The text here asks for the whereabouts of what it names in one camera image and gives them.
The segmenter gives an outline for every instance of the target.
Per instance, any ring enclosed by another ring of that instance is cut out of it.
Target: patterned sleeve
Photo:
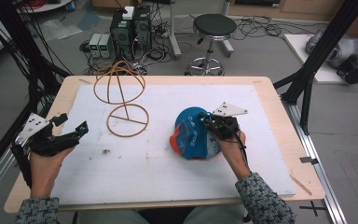
[[[24,200],[19,213],[16,215],[15,223],[58,223],[58,203],[58,198],[35,198]]]
[[[254,224],[295,223],[295,214],[289,205],[257,173],[239,180],[235,187]]]

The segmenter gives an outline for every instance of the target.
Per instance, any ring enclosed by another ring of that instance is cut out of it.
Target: wooden table
[[[122,84],[137,84],[133,77],[120,77]],[[296,195],[282,196],[286,201],[309,201],[321,200],[324,198],[324,189],[314,168],[310,163],[302,163],[299,158],[307,157],[307,154],[297,137],[296,131],[284,110],[279,95],[267,77],[165,77],[147,76],[144,77],[147,85],[192,85],[192,84],[219,84],[219,85],[253,85],[260,99],[261,105],[266,113],[269,126],[274,134],[275,140],[281,150],[284,161],[287,165],[293,183],[296,186]],[[74,76],[68,77],[51,107],[47,119],[58,116],[61,113],[68,113],[76,98],[77,90],[81,85],[91,85],[95,77]],[[61,128],[54,130],[59,135]],[[17,213],[22,200],[29,197],[30,190],[19,175],[12,191],[5,204],[5,211]],[[164,206],[189,206],[189,205],[213,205],[240,203],[236,199],[219,200],[194,200],[185,202],[163,202],[163,203],[119,203],[119,204],[95,204],[62,206],[61,210],[82,210],[82,209],[114,209],[114,208],[146,208]]]

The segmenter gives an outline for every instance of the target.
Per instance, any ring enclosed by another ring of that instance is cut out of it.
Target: black tape
[[[315,206],[315,204],[313,203],[313,201],[310,201],[310,206],[299,206],[300,209],[310,209],[313,210],[313,214],[315,214],[315,216],[318,216],[318,210],[327,210],[325,207],[317,207]]]
[[[302,157],[300,160],[302,163],[310,162],[312,165],[319,163],[317,159],[313,159],[311,157]]]

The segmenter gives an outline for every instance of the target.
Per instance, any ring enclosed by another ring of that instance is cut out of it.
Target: aluminum frame
[[[319,160],[319,156],[316,151],[316,148],[313,145],[310,136],[307,135],[304,132],[304,130],[301,128],[300,125],[301,112],[298,110],[298,107],[296,105],[289,105],[285,101],[282,101],[282,104],[286,109],[286,112],[296,129],[298,137],[301,140],[301,143],[305,148],[307,155],[312,159],[316,159],[318,161],[318,163],[314,164],[313,167],[315,168],[316,174],[319,177],[322,186],[324,187],[324,191],[325,191],[324,203],[327,207],[327,211],[329,213],[332,222],[335,224],[348,223],[344,217],[344,213],[342,212],[341,207],[339,206],[336,194],[334,193],[333,188],[330,185],[330,182],[327,178],[326,172],[324,171],[322,163]]]

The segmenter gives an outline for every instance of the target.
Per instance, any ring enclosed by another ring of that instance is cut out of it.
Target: hand
[[[238,136],[240,137],[242,143],[245,145],[245,133],[239,131]],[[231,169],[238,179],[242,179],[251,173],[242,156],[240,146],[234,137],[228,140],[217,139],[217,142],[219,143],[223,156],[226,158],[228,164],[231,166]]]
[[[74,147],[67,148],[52,157],[43,157],[31,152],[31,198],[46,198],[50,196],[54,187],[54,181],[60,172],[63,159],[65,159],[73,149]]]

